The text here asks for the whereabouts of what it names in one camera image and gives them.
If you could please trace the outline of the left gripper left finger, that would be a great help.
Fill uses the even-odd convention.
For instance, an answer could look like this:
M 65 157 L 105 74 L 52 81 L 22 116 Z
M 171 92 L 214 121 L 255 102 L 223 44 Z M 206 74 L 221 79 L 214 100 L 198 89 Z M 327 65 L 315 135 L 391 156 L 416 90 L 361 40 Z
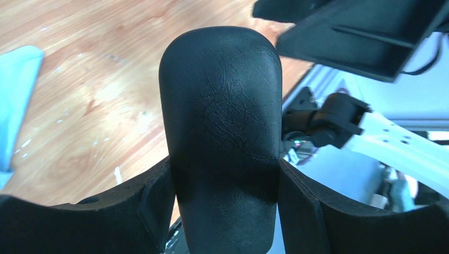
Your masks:
M 1 196 L 1 253 L 163 253 L 175 191 L 164 159 L 77 204 Z

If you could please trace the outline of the black sunglasses case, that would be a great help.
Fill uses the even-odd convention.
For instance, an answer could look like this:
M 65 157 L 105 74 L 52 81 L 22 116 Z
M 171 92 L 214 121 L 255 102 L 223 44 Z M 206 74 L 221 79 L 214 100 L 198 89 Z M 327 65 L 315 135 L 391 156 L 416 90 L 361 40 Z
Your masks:
M 190 253 L 267 253 L 280 166 L 282 67 L 259 32 L 215 26 L 165 50 L 159 89 Z

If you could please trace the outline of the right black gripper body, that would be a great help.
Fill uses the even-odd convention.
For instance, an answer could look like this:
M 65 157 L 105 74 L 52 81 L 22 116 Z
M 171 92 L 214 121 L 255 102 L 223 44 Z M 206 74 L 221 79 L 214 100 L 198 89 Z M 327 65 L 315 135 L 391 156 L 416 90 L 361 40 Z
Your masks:
M 393 82 L 422 41 L 448 34 L 448 1 L 256 1 L 253 17 L 290 23 L 281 56 Z

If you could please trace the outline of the light blue cleaning cloth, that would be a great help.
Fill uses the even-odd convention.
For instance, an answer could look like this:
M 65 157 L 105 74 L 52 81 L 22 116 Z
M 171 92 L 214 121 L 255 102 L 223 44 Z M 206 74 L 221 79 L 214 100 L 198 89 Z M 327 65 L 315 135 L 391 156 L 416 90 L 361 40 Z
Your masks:
M 14 148 L 43 57 L 34 46 L 1 55 L 1 188 L 14 174 Z

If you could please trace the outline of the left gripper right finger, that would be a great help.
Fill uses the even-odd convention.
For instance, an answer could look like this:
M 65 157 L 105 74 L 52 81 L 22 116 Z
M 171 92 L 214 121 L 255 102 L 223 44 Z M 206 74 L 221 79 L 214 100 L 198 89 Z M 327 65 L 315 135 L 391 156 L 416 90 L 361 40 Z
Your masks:
M 448 253 L 448 203 L 395 213 L 348 198 L 280 162 L 286 253 Z

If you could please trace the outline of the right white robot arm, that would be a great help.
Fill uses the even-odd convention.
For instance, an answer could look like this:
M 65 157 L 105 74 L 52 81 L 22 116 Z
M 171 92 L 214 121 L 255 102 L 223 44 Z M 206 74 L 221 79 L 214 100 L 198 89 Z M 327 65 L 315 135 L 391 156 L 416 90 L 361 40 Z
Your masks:
M 292 23 L 276 41 L 280 55 L 377 81 L 394 81 L 424 38 L 448 16 L 448 1 L 257 1 L 253 16 Z M 364 113 L 346 147 L 402 169 L 448 195 L 448 151 Z

